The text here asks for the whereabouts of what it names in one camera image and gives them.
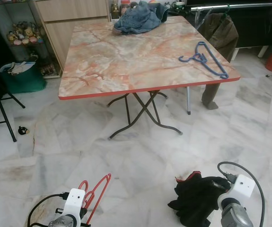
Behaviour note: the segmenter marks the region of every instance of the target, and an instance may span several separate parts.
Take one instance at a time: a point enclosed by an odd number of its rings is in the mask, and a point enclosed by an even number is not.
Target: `white plastic part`
[[[85,191],[81,189],[72,188],[68,199],[65,202],[62,215],[73,215],[77,220],[77,227],[81,225],[80,210],[85,197]]]
[[[219,196],[218,198],[219,208],[223,210],[221,203],[226,198],[234,198],[240,202],[241,206],[245,206],[246,201],[250,198],[251,194],[253,193],[254,186],[255,186],[254,180],[242,174],[237,175],[237,180],[235,184],[231,184],[230,190],[227,193],[221,194]]]

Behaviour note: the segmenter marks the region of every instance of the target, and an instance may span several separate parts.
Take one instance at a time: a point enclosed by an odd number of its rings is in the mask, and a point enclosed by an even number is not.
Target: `black cable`
[[[33,227],[33,226],[46,227],[45,225],[42,225],[42,224],[40,224],[40,223],[33,223],[32,225],[30,225],[32,214],[33,214],[33,212],[35,211],[35,209],[36,209],[41,203],[43,203],[44,201],[46,201],[47,199],[49,199],[49,198],[51,198],[51,197],[57,197],[57,196],[62,197],[62,194],[49,195],[48,197],[45,197],[43,200],[41,200],[39,203],[37,203],[36,206],[34,206],[34,208],[31,210],[30,214],[28,215],[28,218],[27,218],[27,227]]]
[[[261,221],[260,221],[260,227],[263,227],[263,222],[264,222],[264,216],[265,216],[265,198],[264,198],[264,194],[263,194],[263,191],[262,191],[262,188],[258,182],[258,180],[255,178],[255,176],[248,170],[246,169],[245,167],[237,164],[237,163],[234,163],[234,162],[220,162],[217,166],[218,170],[220,171],[220,173],[222,173],[224,176],[227,176],[228,174],[227,173],[224,173],[221,169],[220,169],[220,166],[222,164],[230,164],[230,165],[234,165],[234,166],[238,166],[239,168],[243,169],[245,172],[247,172],[251,177],[252,179],[254,180],[254,182],[256,183],[256,185],[258,186],[258,189],[260,191],[260,194],[261,194],[261,199],[262,199],[262,213],[261,213]]]

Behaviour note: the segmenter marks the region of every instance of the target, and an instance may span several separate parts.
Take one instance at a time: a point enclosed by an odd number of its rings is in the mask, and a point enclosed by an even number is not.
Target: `denim jacket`
[[[115,34],[140,34],[149,32],[167,20],[168,8],[160,3],[140,1],[134,8],[128,8],[114,25]]]

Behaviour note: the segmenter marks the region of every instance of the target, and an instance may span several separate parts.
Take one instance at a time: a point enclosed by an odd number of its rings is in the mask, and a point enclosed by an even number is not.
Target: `bottle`
[[[118,7],[118,0],[114,0],[111,5],[111,18],[113,19],[119,19],[119,7]]]
[[[126,12],[127,8],[129,8],[130,6],[131,6],[130,0],[121,0],[121,4],[120,4],[121,16]]]

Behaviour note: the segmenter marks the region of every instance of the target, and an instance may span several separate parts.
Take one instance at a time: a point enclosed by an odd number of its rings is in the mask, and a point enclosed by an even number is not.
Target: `marble-pattern tabletop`
[[[113,24],[74,28],[59,88],[60,99],[108,96],[167,88],[222,83],[240,79],[234,69],[184,17],[169,17],[154,30],[139,35],[114,35]],[[221,79],[192,57],[204,41],[229,75]],[[220,72],[204,47],[208,66]]]

